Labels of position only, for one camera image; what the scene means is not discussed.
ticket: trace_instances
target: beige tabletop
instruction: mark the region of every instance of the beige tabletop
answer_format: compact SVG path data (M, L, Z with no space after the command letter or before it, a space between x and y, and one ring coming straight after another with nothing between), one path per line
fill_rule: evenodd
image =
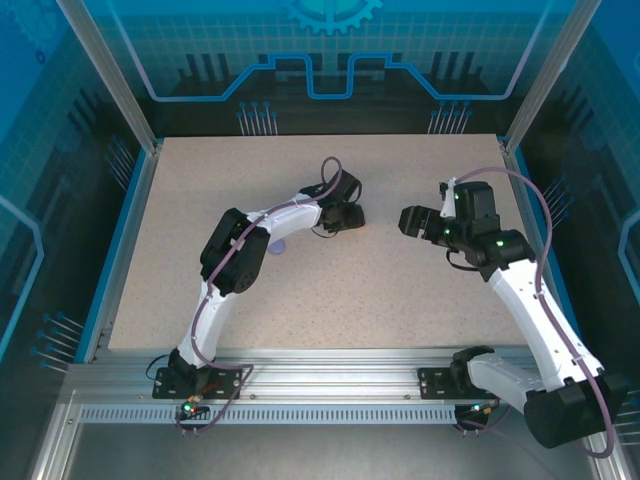
M320 181L335 155L362 181L366 227L322 239L310 231L267 254L238 299L219 346L404 348L522 345L506 307L445 249L406 237L410 205L440 208L438 183L503 166L494 135L168 138L147 202L109 347L172 348L191 322L199 256L222 214L290 199ZM506 176L494 189L503 228L524 231Z

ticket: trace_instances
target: purple cable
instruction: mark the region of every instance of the purple cable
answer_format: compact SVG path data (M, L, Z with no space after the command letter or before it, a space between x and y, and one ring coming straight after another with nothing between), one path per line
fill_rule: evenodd
M524 175L521 175L520 173L514 172L513 170L509 170L507 168L502 168L502 167L479 168L478 170L474 170L473 172L469 172L466 175L463 175L462 177L456 179L456 184L462 183L462 182L470 179L471 177L475 177L476 175L480 175L480 174L483 174L483 173L492 173L492 172L494 172L494 173L506 173L507 175L510 175L512 177L515 177L515 178L518 178L518 179L522 180L531 190L533 190L533 193L536 194L536 197L538 197L538 200L540 201L540 204L542 205L542 210L544 211L544 216L545 216L545 220L546 220L546 223L547 223L547 238L546 238L545 243L544 243L544 248L542 250L542 255L540 255L540 260L538 261L538 266L536 268L536 276L535 276L536 294L537 294L537 297L538 297L538 301L540 302L540 305L542 306L542 310L544 310L544 313L549 318L549 321L553 325L553 328L556 330L556 332L558 333L558 335L562 339L562 342L565 344L565 346L567 347L567 349L571 353L571 356L576 361L576 363L578 364L578 366L582 370L582 373L584 373L585 377L587 378L587 381L589 382L589 385L593 389L593 393L596 396L596 400L598 401L598 406L600 407L600 412L602 413L602 418L604 420L604 425L605 425L605 428L606 428L607 446L605 447L605 449L602 452L594 452L594 451L589 450L588 448L586 448L584 445L580 445L580 448L582 450L584 450L584 452L587 455L591 456L591 457L594 457L594 458L607 458L613 452L613 447L614 447L613 423L611 422L611 416L609 415L609 409L607 407L607 402L605 401L604 396L602 395L602 391L600 390L600 387L598 387L598 384L596 383L595 378L593 377L593 375L591 374L591 372L587 368L587 365L584 363L584 360L580 356L580 353L573 346L573 343L571 343L571 340L569 339L569 337L567 336L565 331L560 326L560 323L558 322L558 319L555 317L555 315L551 311L551 308L549 307L549 304L547 303L547 300L544 298L544 294L542 292L542 271L543 271L545 263L547 262L547 257L549 256L549 250L551 249L551 237L552 237L552 230L553 230L553 223L552 223L552 220L551 220L551 212L549 211L549 205L547 205L547 202L546 202L546 200L544 198L544 195L542 195L542 192L540 192L538 187L536 187L536 185L531 180L529 180Z
M494 435L497 435L497 436L503 438L504 440L507 440L509 443L513 443L518 448L520 448L520 450L522 450L523 452L527 453L545 472L547 472L549 474L549 476L551 478L555 478L556 480L560 480L560 477L558 477L554 473L553 470L551 470L549 467L547 467L547 465L542 460L540 460L540 458L535 453L533 453L533 451L529 447L527 447L524 443L520 442L519 440L516 440L513 437L509 437L505 433L502 433L500 430L491 430L498 422L501 422L507 416L507 414L508 414L508 412L505 413L500 420L498 420L496 423L494 423L493 425L491 425L490 427L487 427L487 428L485 428L481 423L472 422L471 420L462 420L462 423L466 423L467 425L471 425L472 427L476 427L480 432L493 433ZM464 431L462 429L462 427L460 427L460 425L455 425L455 427L461 432Z
M207 302L209 301L209 299L211 298L211 294L213 293L213 280L216 278L216 276L218 276L218 274L222 271L225 265L229 262L233 254L238 251L238 249L244 243L244 240L251 233L251 231L254 228L256 228L258 224L262 220L264 220L267 216L272 215L273 213L277 212L278 210L282 210L283 208L294 207L298 205L307 205L309 203L317 202L329 196L331 192L333 192L336 189L336 187L338 186L338 183L340 183L340 179L342 178L342 163L340 162L340 160L338 160L338 158L333 156L325 158L324 161L322 162L322 166L320 167L320 175L322 177L322 182L326 184L327 182L325 180L326 177L325 177L324 171L325 171L325 167L327 166L327 163L329 163L330 161L333 161L336 163L336 165L338 166L338 171L335 175L335 180L327 190L325 190L323 193L321 193L317 197L308 198L306 200L301 200L299 202L290 201L290 202L286 202L281 205L278 205L276 207L272 207L269 210L267 210L265 213L260 215L247 228L244 229L244 231L240 234L236 242L231 246L229 251L222 258L218 266L213 270L213 272L211 272L211 275L207 279L207 296L204 298L204 300L202 300L202 302L200 302L200 305L196 310L195 319L193 321L193 324L191 325L191 347L193 348L193 351L195 352L196 356L200 360L202 360L206 365L212 368L218 368L220 370L240 370L240 369L246 368L248 369L248 371L247 371L247 374L244 376L244 378L240 380L240 383L238 384L238 386L235 388L235 390L229 397L229 400L227 401L227 403L224 404L222 409L216 414L213 420L211 420L211 422L209 422L204 427L200 427L198 431L202 432L202 431L208 430L211 427L213 427L216 423L218 423L218 421L222 418L222 416L225 414L227 409L231 406L231 402L235 400L238 394L240 393L240 390L242 389L245 382L247 381L247 378L249 378L249 375L251 375L251 373L253 372L253 368L254 368L253 365L249 365L249 364L229 366L229 365L221 365L219 363L211 361L202 354L202 352L198 348L198 345L196 344L196 330L198 328L198 323L200 322L200 316L202 315L202 311L204 310L204 307L207 305ZM182 426L182 424L180 423L180 419L178 417L176 417L176 426L182 429L183 431L189 431L188 429Z

